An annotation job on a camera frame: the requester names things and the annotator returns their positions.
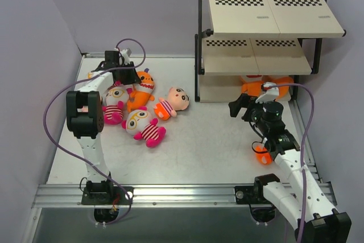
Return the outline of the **orange shark plush back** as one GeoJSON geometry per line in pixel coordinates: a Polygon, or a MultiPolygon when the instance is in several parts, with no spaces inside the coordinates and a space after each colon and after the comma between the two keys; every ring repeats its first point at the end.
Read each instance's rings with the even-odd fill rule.
{"type": "Polygon", "coordinates": [[[150,75],[149,69],[146,68],[143,71],[138,71],[137,75],[141,82],[134,84],[133,91],[130,93],[130,98],[126,103],[128,112],[146,106],[149,101],[154,101],[155,99],[152,95],[155,88],[155,81],[150,75]]]}

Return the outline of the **orange shark plush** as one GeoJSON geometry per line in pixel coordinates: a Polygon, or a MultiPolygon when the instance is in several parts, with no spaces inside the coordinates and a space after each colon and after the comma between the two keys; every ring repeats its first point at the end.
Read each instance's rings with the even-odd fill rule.
{"type": "Polygon", "coordinates": [[[246,75],[240,76],[239,79],[242,82],[241,93],[259,97],[262,93],[261,86],[268,80],[268,76],[246,75]]]}
{"type": "MultiPolygon", "coordinates": [[[[276,85],[294,83],[293,78],[291,78],[290,76],[264,76],[264,77],[262,77],[262,80],[264,82],[271,82],[276,85]]],[[[279,90],[279,96],[278,96],[277,100],[280,100],[283,97],[285,97],[286,94],[288,93],[289,86],[279,87],[278,90],[279,90]]]]}
{"type": "Polygon", "coordinates": [[[137,75],[141,82],[134,84],[133,91],[130,93],[130,98],[126,103],[128,112],[146,106],[149,101],[154,101],[155,99],[152,95],[155,88],[155,81],[150,75],[149,69],[146,68],[143,71],[138,71],[137,75]]]}

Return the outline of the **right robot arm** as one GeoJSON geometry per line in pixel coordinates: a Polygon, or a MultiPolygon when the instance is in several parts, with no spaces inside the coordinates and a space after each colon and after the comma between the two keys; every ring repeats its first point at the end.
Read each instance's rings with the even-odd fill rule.
{"type": "Polygon", "coordinates": [[[282,120],[284,106],[277,101],[258,103],[245,93],[228,106],[231,117],[246,110],[242,120],[260,131],[263,147],[293,191],[289,193],[275,174],[261,175],[255,178],[253,198],[278,209],[294,229],[297,242],[346,242],[351,219],[337,210],[308,169],[302,147],[282,120]]]}

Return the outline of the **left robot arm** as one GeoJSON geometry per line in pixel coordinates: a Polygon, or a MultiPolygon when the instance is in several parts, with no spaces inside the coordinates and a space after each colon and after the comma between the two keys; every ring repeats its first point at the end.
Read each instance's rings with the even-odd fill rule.
{"type": "Polygon", "coordinates": [[[83,205],[111,204],[120,193],[110,180],[101,145],[105,120],[101,97],[119,81],[139,82],[131,49],[105,51],[105,60],[91,72],[89,82],[66,94],[67,128],[77,139],[86,163],[87,177],[82,197],[83,205]]]}

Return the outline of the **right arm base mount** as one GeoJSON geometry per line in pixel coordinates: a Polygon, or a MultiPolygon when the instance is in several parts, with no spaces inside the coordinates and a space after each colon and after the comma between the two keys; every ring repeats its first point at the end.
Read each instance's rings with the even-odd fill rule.
{"type": "Polygon", "coordinates": [[[235,186],[235,202],[239,205],[252,205],[256,202],[253,186],[235,186]]]}

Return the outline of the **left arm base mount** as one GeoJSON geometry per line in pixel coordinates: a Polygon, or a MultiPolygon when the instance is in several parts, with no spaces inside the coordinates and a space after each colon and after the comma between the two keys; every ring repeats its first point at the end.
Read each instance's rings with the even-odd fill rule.
{"type": "Polygon", "coordinates": [[[87,181],[83,189],[82,205],[130,205],[133,202],[133,187],[125,187],[125,192],[110,181],[93,183],[87,181]]]}

